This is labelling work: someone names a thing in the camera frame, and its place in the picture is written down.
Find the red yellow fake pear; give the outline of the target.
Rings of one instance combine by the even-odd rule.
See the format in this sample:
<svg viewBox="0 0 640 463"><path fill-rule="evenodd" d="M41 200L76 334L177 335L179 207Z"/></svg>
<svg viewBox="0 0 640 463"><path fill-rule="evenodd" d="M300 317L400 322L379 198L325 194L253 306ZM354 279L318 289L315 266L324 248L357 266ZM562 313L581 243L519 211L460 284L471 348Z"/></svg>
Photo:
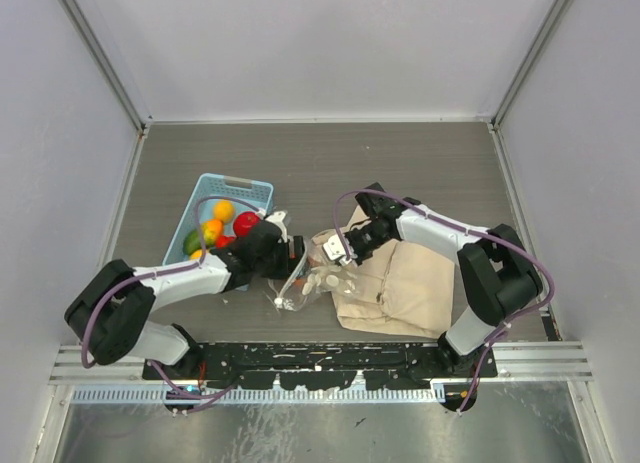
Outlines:
<svg viewBox="0 0 640 463"><path fill-rule="evenodd" d="M216 242L215 242L215 247L216 248L224 248L226 246L228 246L230 243L234 242L236 240L235 236L231 236L231 235L221 235L217 238Z"/></svg>

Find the yellow fake lemon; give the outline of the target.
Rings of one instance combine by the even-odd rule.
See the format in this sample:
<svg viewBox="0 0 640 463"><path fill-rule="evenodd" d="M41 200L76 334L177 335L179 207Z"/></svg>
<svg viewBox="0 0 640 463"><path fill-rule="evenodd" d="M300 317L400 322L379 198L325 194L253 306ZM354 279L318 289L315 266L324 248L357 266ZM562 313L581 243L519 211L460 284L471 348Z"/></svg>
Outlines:
<svg viewBox="0 0 640 463"><path fill-rule="evenodd" d="M223 224L229 224L235 217L235 207L229 200L219 200L212 208L212 216Z"/></svg>

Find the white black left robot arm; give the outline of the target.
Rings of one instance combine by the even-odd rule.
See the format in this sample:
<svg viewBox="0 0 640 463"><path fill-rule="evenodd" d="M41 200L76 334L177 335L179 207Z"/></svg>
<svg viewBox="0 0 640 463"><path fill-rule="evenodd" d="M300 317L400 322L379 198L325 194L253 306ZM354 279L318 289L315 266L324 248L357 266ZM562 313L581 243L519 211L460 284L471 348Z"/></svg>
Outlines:
<svg viewBox="0 0 640 463"><path fill-rule="evenodd" d="M286 279L302 268L307 254L303 237L287 235L285 226L269 217L197 260L155 268L113 260L71 303L64 319L80 338L85 368L136 356L188 379L203 364L203 349L181 326L151 322L151 313L196 296L235 290L255 277Z"/></svg>

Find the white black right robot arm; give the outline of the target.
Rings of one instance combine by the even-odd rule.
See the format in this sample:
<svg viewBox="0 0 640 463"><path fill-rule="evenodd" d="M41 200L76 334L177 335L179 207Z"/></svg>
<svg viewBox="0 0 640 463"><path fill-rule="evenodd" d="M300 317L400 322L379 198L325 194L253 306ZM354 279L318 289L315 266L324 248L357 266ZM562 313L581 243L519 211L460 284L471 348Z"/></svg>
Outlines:
<svg viewBox="0 0 640 463"><path fill-rule="evenodd" d="M353 230L340 230L336 250L324 245L332 261L360 266L384 244L396 240L432 250L459 268L468 308L438 338L436 350L436 360L449 376L465 374L477 350L497 337L545 286L552 286L508 225L465 224L416 199L394 197L377 183L352 194L367 222Z"/></svg>

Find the green fake fruit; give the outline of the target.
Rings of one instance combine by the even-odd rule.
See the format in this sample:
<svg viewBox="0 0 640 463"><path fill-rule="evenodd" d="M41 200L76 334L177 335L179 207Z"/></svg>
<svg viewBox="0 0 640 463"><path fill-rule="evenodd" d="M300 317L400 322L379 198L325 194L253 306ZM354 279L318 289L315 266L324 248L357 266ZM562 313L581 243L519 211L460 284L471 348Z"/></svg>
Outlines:
<svg viewBox="0 0 640 463"><path fill-rule="evenodd" d="M199 229L190 231L183 240L183 253L191 256L202 248L213 247L224 233L224 224L221 220L210 219L200 225Z"/></svg>

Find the red fake apple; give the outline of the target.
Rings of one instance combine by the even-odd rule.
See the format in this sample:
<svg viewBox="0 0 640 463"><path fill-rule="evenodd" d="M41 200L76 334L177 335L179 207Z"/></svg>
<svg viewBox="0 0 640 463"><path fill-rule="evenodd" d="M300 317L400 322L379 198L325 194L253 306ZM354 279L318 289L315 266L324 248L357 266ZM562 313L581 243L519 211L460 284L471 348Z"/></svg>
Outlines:
<svg viewBox="0 0 640 463"><path fill-rule="evenodd" d="M260 222L261 218L255 212L240 213L233 221L233 232L236 237L244 237Z"/></svg>

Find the clear polka dot zip bag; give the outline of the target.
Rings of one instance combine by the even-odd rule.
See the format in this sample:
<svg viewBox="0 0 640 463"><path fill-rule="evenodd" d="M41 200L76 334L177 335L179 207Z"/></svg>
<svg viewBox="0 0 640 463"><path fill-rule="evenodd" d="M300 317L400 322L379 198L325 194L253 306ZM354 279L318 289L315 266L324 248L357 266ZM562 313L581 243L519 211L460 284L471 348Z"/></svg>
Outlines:
<svg viewBox="0 0 640 463"><path fill-rule="evenodd" d="M271 302L277 310L299 311L304 306L314 302L324 293L332 296L356 297L362 293L359 279L355 274L353 261L346 266L330 262L322 250L321 245L304 237L306 250L305 259L295 268L294 272L281 283L269 280L269 286L274 292ZM297 279L306 279L302 287L294 286Z"/></svg>

